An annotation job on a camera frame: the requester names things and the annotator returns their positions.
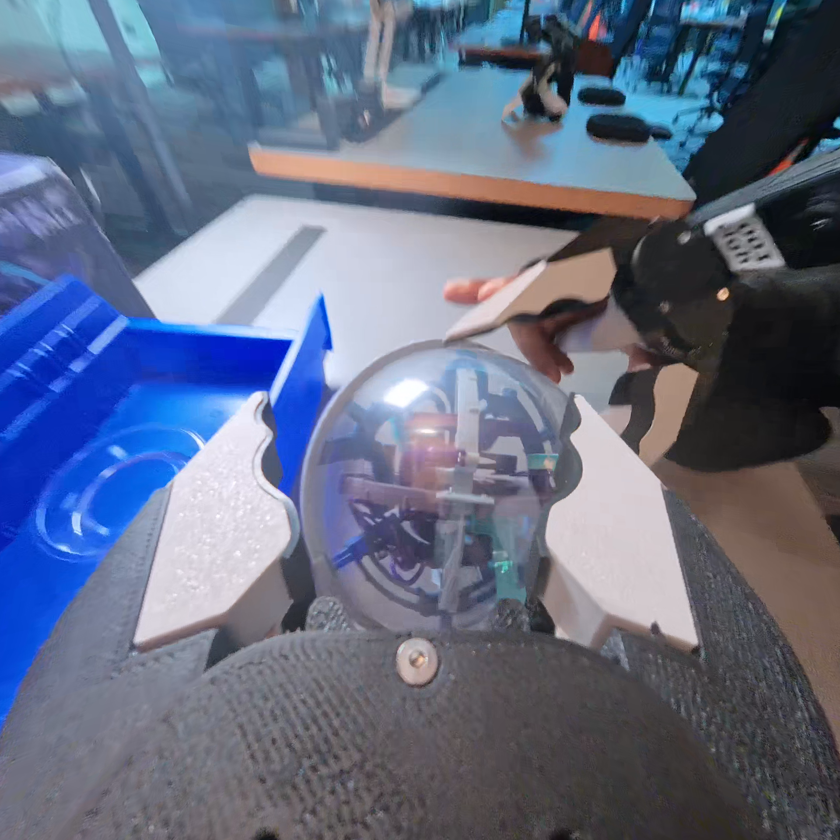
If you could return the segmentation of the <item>black and white device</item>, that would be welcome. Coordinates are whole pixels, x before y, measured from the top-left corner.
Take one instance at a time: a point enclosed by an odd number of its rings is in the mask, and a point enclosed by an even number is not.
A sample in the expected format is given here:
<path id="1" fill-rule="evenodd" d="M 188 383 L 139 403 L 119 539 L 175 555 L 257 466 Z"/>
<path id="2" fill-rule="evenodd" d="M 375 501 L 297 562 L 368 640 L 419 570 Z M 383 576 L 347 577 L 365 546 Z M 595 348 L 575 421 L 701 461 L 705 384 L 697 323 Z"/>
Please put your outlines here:
<path id="1" fill-rule="evenodd" d="M 581 37 L 564 18 L 544 23 L 540 34 L 549 51 L 537 60 L 504 108 L 504 123 L 524 119 L 560 123 L 569 110 Z"/>

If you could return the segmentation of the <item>person's right hand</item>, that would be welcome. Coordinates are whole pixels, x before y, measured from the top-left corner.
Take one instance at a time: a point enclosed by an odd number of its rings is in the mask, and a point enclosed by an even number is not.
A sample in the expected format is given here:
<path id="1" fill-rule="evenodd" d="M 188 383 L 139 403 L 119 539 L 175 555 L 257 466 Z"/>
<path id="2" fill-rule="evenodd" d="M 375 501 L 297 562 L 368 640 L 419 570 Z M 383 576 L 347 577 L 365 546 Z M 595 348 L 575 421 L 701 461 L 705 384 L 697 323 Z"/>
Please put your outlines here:
<path id="1" fill-rule="evenodd" d="M 515 281 L 517 276 L 495 277 L 487 279 L 455 279 L 444 285 L 444 299 L 460 306 L 474 306 Z M 530 365 L 551 380 L 559 384 L 565 375 L 574 371 L 570 357 L 556 345 L 557 336 L 565 333 L 577 323 L 593 319 L 606 305 L 606 299 L 592 303 L 588 308 L 567 311 L 533 322 L 509 322 L 509 332 L 522 356 Z"/>

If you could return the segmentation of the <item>clear maze ball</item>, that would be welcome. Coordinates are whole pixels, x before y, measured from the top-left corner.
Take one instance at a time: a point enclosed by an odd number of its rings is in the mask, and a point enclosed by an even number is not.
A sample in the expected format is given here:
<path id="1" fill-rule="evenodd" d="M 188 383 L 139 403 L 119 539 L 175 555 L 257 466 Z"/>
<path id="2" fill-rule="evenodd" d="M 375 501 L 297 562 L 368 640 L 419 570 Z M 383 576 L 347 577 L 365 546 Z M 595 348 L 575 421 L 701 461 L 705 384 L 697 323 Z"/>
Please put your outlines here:
<path id="1" fill-rule="evenodd" d="M 303 462 L 317 597 L 362 628 L 483 631 L 536 595 L 552 504 L 582 478 L 572 395 L 474 342 L 413 343 L 333 397 Z"/>

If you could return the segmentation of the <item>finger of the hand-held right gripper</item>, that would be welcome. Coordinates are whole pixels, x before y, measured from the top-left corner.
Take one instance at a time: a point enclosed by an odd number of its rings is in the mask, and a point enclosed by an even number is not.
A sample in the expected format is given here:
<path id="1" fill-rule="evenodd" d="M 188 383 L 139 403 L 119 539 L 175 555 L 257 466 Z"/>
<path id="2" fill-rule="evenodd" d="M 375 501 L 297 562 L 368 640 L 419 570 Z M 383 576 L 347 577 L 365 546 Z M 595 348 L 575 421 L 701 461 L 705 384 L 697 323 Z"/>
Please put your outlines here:
<path id="1" fill-rule="evenodd" d="M 653 229 L 654 224 L 646 220 L 598 220 L 557 255 L 526 268 L 510 285 L 476 304 L 446 332 L 444 341 L 473 339 L 509 322 L 533 322 L 576 312 L 608 298 L 624 310 L 615 281 L 619 270 L 629 267 L 636 246 Z"/>
<path id="2" fill-rule="evenodd" d="M 602 311 L 578 322 L 556 338 L 556 347 L 566 354 L 608 353 L 641 347 L 643 338 L 615 299 L 608 298 Z"/>

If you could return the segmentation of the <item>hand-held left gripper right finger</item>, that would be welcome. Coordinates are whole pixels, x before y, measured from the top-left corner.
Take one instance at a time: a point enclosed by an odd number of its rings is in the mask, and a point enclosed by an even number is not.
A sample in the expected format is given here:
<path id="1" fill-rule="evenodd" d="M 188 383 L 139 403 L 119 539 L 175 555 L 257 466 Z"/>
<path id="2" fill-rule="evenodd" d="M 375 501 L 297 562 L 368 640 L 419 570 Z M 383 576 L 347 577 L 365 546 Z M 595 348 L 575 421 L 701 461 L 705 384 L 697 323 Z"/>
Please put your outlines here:
<path id="1" fill-rule="evenodd" d="M 570 442 L 582 477 L 549 510 L 542 603 L 555 635 L 600 649 L 613 631 L 650 635 L 683 653 L 699 646 L 664 487 L 581 396 Z"/>

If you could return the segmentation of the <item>blue plastic bin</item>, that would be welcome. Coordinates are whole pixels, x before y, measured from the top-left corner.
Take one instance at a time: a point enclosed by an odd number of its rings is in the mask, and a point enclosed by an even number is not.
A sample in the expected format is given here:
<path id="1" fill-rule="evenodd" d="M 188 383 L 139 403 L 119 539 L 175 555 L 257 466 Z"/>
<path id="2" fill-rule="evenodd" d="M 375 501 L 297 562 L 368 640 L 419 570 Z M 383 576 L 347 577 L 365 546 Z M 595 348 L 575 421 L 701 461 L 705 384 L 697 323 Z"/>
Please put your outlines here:
<path id="1" fill-rule="evenodd" d="M 61 614 L 110 550 L 70 562 L 41 542 L 35 507 L 50 478 L 95 438 L 126 427 L 184 427 L 207 443 L 248 397 L 267 392 L 279 487 L 291 496 L 332 349 L 323 297 L 298 332 L 198 327 L 128 318 L 63 276 L 2 318 L 2 723 Z"/>

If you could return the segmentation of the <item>dark purple cardboard box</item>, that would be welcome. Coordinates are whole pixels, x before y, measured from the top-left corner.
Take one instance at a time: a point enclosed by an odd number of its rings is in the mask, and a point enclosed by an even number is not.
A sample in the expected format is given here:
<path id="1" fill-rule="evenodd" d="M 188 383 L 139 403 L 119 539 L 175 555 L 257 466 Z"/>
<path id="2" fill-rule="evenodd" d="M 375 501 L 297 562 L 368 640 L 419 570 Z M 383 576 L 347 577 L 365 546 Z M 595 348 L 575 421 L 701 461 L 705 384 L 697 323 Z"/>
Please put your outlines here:
<path id="1" fill-rule="evenodd" d="M 152 319 L 123 261 L 52 161 L 1 153 L 1 315 L 71 276 L 132 318 Z"/>

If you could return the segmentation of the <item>person's right forearm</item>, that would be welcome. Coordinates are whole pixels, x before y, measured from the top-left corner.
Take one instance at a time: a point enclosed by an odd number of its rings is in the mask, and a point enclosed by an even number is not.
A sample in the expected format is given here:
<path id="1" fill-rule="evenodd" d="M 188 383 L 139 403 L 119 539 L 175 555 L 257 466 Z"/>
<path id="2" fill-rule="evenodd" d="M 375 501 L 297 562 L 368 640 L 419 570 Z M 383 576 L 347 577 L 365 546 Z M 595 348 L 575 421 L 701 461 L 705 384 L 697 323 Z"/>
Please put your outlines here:
<path id="1" fill-rule="evenodd" d="M 838 408 L 838 264 L 724 278 L 638 280 L 621 266 L 612 296 L 639 329 L 649 367 L 622 374 L 608 405 L 626 410 L 622 437 L 642 441 L 655 418 L 654 385 L 683 364 L 697 372 L 674 441 L 663 455 L 706 472 L 808 455 Z"/>

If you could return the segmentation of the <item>clear plastic dome stand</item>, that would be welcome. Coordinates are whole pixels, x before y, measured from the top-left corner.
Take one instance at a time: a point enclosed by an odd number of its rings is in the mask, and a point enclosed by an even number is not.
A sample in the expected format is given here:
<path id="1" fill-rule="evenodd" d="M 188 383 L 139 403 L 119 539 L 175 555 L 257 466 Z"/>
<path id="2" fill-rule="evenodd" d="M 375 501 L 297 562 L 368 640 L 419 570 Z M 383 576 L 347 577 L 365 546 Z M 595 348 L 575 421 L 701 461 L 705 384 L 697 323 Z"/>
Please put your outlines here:
<path id="1" fill-rule="evenodd" d="M 43 489 L 35 507 L 38 538 L 70 562 L 100 559 L 205 444 L 192 430 L 161 423 L 95 438 Z"/>

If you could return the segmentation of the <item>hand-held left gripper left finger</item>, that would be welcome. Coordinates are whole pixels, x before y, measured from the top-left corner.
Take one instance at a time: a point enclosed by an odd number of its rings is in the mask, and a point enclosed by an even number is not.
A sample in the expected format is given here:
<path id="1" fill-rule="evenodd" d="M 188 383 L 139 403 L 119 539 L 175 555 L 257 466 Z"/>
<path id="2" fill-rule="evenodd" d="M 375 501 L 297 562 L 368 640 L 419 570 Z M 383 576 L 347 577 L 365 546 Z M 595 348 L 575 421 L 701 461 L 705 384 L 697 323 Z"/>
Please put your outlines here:
<path id="1" fill-rule="evenodd" d="M 235 648 L 279 632 L 293 600 L 282 561 L 300 538 L 281 478 L 270 396 L 255 392 L 170 483 L 134 630 L 139 651 L 212 630 Z"/>

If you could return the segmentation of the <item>person's black hoodie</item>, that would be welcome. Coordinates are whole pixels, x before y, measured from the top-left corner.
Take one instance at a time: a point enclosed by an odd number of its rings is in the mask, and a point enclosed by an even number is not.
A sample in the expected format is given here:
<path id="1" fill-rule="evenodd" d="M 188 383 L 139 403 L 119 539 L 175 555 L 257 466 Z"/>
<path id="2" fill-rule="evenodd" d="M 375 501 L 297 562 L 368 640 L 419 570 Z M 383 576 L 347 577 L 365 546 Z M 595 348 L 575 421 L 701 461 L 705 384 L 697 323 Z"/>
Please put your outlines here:
<path id="1" fill-rule="evenodd" d="M 767 68 L 684 170 L 696 208 L 771 174 L 838 118 L 839 2 L 821 2 L 780 28 L 784 42 Z"/>

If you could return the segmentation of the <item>wood-edged table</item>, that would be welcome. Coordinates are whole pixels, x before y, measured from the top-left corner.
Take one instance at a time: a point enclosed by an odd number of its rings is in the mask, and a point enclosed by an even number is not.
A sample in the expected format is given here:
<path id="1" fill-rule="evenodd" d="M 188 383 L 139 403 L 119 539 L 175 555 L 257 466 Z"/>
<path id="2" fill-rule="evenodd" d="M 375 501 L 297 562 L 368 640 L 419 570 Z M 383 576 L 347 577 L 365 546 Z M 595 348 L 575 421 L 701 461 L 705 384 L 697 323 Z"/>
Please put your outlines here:
<path id="1" fill-rule="evenodd" d="M 654 140 L 595 139 L 598 112 L 575 92 L 559 122 L 503 119 L 521 74 L 467 69 L 440 82 L 374 138 L 334 151 L 252 143 L 255 171 L 278 180 L 573 214 L 675 219 L 696 201 Z"/>

